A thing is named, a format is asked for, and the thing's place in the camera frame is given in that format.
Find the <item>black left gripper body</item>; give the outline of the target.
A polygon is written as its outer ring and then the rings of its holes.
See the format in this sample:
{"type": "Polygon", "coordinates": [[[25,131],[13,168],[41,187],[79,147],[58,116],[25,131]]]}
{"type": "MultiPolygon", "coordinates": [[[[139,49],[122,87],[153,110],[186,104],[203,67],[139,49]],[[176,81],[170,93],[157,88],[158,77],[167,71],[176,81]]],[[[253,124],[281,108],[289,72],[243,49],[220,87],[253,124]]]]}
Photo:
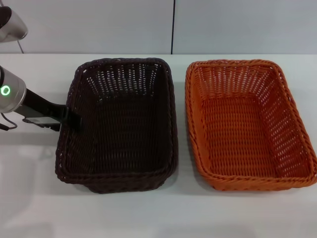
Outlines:
{"type": "Polygon", "coordinates": [[[32,124],[61,124],[68,118],[66,105],[52,103],[29,89],[15,112],[24,117],[24,122],[32,124]]]}

